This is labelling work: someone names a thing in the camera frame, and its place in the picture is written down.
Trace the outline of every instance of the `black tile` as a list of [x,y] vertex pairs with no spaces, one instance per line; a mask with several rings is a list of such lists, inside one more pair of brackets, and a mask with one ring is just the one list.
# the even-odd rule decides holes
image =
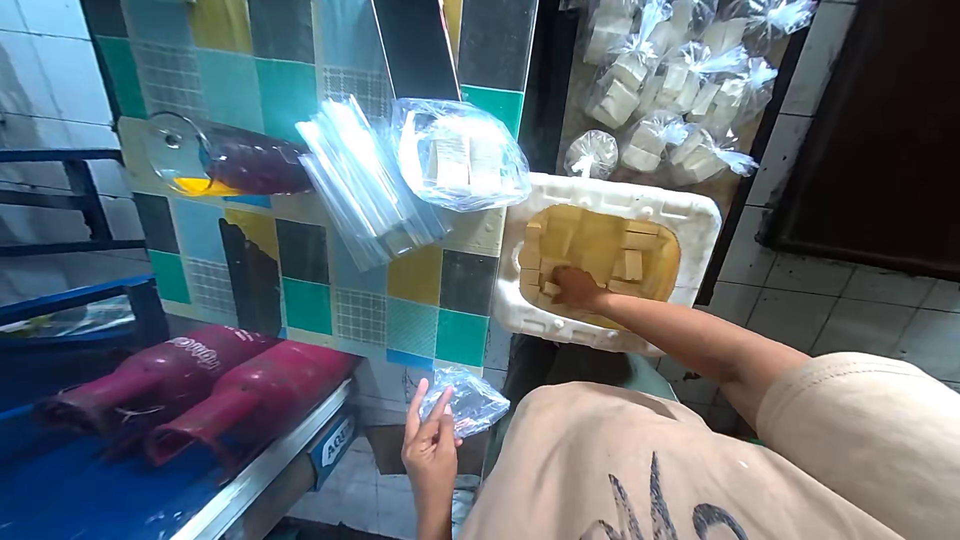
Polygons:
[[310,0],[250,0],[253,55],[313,63]]
[[179,254],[180,246],[177,245],[174,218],[170,215],[170,202],[167,198],[134,193],[133,203],[136,205],[136,212],[140,214],[147,249]]
[[464,0],[461,85],[523,91],[537,0]]
[[94,36],[127,37],[120,0],[80,0],[86,25]]
[[440,307],[490,315],[496,257],[444,250],[440,275]]
[[326,229],[285,219],[276,220],[280,271],[287,278],[330,284],[326,260]]

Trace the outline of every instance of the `person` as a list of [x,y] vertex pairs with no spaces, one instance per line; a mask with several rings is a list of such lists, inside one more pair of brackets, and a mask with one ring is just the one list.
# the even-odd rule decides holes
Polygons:
[[[568,306],[603,315],[716,381],[765,446],[689,408],[591,382],[518,405],[463,539],[957,538],[960,394],[902,361],[811,358],[708,313],[613,294],[574,268]],[[445,392],[403,460],[419,540],[450,538],[457,469]]]

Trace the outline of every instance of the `yellow liquid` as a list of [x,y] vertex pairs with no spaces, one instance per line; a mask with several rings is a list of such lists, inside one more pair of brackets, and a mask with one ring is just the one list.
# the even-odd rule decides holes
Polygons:
[[174,182],[180,187],[180,191],[190,197],[200,197],[202,195],[229,197],[244,194],[243,191],[236,187],[230,187],[218,180],[214,180],[213,183],[211,183],[208,178],[177,177],[174,179]]
[[[578,209],[570,205],[555,205],[538,213],[531,219],[543,227],[540,235],[540,256],[543,259],[566,261],[570,266],[582,268],[593,280],[603,284],[613,273],[613,265],[620,257],[624,234],[630,220]],[[657,242],[653,249],[642,250],[643,279],[634,281],[639,285],[640,297],[660,302],[666,301],[673,292],[680,271],[680,244],[677,236],[662,225],[657,227]],[[550,276],[540,274],[540,289]],[[610,319],[592,313],[571,311],[562,304],[539,305],[537,298],[527,291],[524,298],[530,304],[552,313],[577,319],[592,325],[618,329],[622,327]]]

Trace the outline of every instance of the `white styrofoam container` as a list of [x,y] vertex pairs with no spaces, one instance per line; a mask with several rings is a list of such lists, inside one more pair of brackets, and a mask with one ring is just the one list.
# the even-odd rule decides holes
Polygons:
[[493,317],[508,331],[605,351],[661,356],[662,351],[630,331],[568,319],[531,305],[520,294],[520,264],[527,222],[554,205],[573,205],[627,219],[650,220],[669,229],[680,244],[680,270],[667,302],[693,306],[720,233],[720,211],[708,197],[648,185],[531,173],[533,191],[507,209],[503,248],[493,294]]

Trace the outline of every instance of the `tiled wall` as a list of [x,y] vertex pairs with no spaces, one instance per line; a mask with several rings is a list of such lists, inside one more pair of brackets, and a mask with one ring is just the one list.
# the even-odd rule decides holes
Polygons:
[[[119,148],[79,0],[0,2],[0,148]],[[143,232],[111,161],[93,161],[114,236]],[[0,165],[0,188],[64,193],[62,167],[53,163]],[[4,206],[0,242],[86,240],[79,212]],[[0,258],[0,305],[150,272],[143,250]]]

